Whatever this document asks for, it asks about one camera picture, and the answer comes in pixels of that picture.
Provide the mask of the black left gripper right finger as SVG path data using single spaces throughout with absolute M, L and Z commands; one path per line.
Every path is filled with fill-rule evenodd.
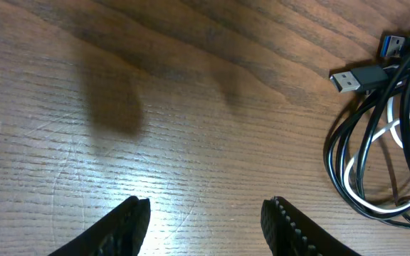
M 357 254 L 280 196 L 263 202 L 261 228 L 273 256 Z

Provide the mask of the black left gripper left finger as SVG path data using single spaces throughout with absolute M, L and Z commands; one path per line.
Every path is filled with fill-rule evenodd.
M 137 256 L 151 216 L 148 198 L 130 196 L 50 256 Z

